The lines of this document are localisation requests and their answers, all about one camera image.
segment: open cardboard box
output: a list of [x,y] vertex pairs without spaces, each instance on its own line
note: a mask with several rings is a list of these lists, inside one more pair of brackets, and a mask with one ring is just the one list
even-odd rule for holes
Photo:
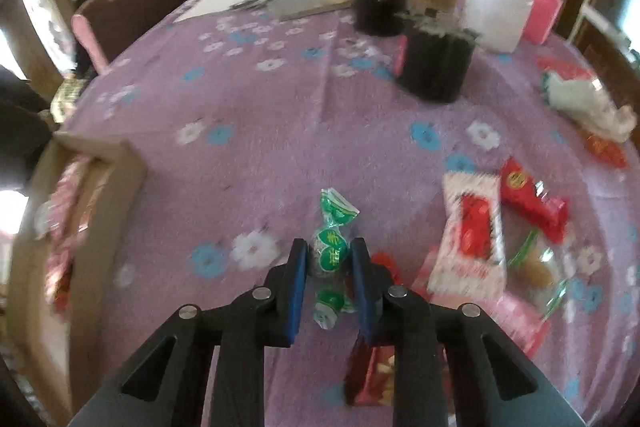
[[[49,241],[38,240],[34,216],[54,192],[76,153],[96,159],[85,175],[72,216],[77,228],[102,175],[109,171],[92,211],[86,240],[76,249],[69,313],[54,315],[44,299]],[[107,142],[57,132],[36,167],[29,201],[15,237],[9,279],[7,333],[35,394],[60,426],[66,425],[99,387],[102,295],[111,280],[113,258],[126,217],[145,178],[146,167],[127,142]]]

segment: purple tablecloth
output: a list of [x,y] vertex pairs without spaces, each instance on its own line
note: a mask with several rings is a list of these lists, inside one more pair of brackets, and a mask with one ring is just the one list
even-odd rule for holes
[[[543,105],[536,57],[581,60],[570,46],[552,36],[513,55],[477,50],[461,98],[433,105],[393,83],[385,63],[398,40],[358,35],[348,10],[174,24],[184,10],[94,80],[65,125],[130,140],[149,168],[107,289],[105,372],[182,304],[224,305],[260,283],[293,238],[321,223],[324,187],[361,211],[346,233],[395,256],[411,282],[442,235],[446,169],[497,171],[514,155],[570,199],[575,227],[563,259],[570,299],[535,362],[585,420],[612,421],[640,371],[639,162],[629,146],[628,171],[600,165],[573,125]],[[472,140],[475,121],[494,131],[489,141]],[[510,255],[528,227],[508,209],[503,222]],[[267,350],[266,425],[390,425],[389,408],[342,401],[356,317],[321,331],[306,297],[294,347]]]

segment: brown sofa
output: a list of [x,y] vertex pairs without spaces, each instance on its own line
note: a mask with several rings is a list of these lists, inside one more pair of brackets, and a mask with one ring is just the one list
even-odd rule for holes
[[109,64],[146,31],[186,0],[88,0],[71,25],[95,70]]

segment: white container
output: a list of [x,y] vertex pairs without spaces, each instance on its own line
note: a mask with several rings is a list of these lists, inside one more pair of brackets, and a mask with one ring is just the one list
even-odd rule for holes
[[532,6],[533,0],[466,0],[463,26],[480,34],[486,50],[513,53]]

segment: triangular cutout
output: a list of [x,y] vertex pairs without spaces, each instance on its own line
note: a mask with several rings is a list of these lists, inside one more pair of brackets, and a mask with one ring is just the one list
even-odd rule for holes
[[496,341],[488,335],[484,335],[482,343],[489,357],[491,369],[494,371],[494,378],[501,399],[513,400],[536,390],[536,382],[522,372]]
[[122,392],[145,402],[153,402],[160,392],[162,378],[174,346],[175,337],[162,341],[124,383]]

